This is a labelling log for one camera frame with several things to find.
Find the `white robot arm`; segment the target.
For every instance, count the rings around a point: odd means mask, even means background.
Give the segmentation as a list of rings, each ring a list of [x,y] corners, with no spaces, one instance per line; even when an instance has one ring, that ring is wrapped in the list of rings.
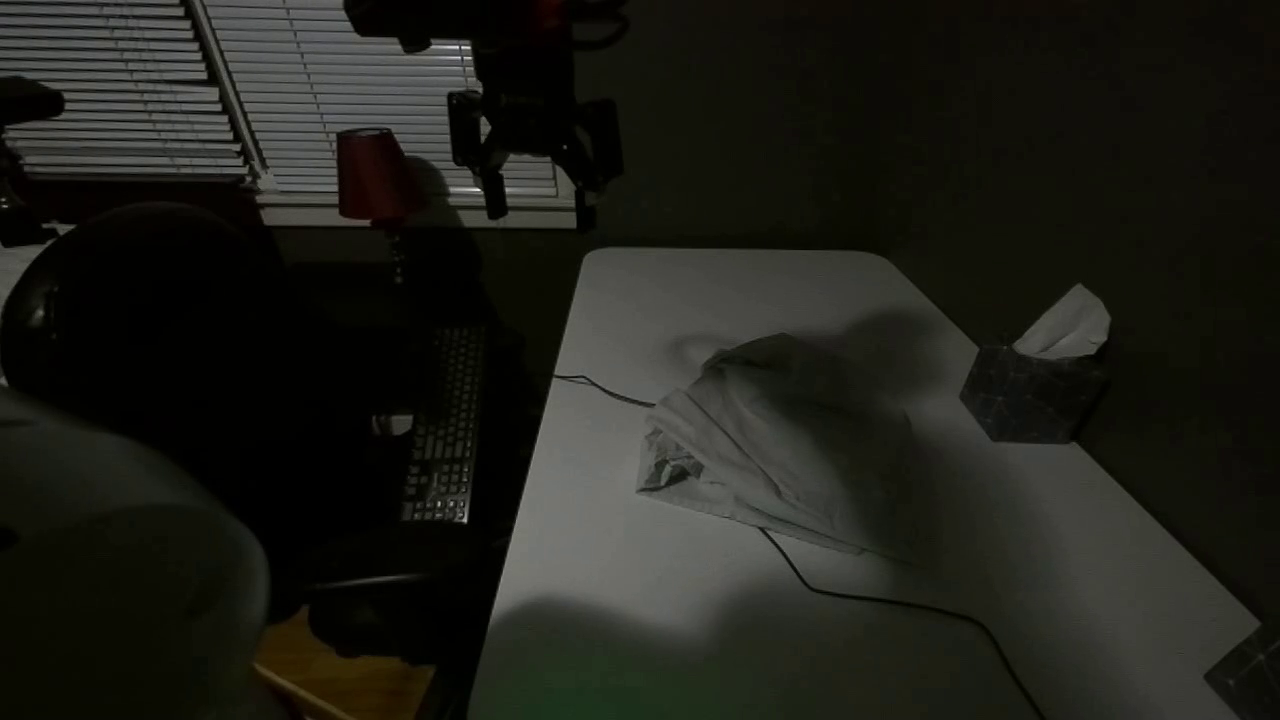
[[[229,720],[258,631],[311,608],[342,650],[467,666],[517,510],[517,400],[474,408],[479,510],[408,520],[443,420],[462,236],[349,325],[268,241],[143,195],[56,236],[4,298],[4,720]]]

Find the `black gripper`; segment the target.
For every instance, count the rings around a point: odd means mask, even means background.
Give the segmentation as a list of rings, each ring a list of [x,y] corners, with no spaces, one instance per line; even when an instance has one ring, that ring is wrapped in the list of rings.
[[[467,30],[479,87],[446,97],[450,161],[474,170],[486,219],[509,215],[509,156],[546,156],[574,184],[574,231],[597,226],[597,181],[625,170],[611,98],[574,97],[574,39],[564,25]]]

